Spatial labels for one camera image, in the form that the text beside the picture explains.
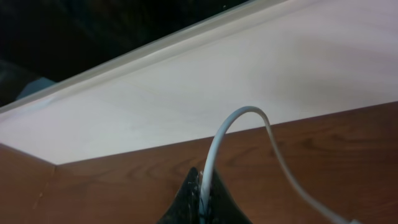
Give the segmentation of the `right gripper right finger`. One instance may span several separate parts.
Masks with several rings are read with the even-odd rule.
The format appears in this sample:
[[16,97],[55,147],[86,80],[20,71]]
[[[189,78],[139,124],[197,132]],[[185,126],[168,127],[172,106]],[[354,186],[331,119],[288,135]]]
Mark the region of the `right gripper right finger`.
[[236,205],[217,170],[214,170],[211,181],[206,222],[210,224],[252,223]]

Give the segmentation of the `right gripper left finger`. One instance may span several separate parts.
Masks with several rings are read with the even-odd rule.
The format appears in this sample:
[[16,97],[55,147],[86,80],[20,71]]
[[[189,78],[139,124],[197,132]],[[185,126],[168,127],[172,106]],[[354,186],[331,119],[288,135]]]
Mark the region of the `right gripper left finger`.
[[157,224],[199,224],[199,178],[192,167],[166,213]]

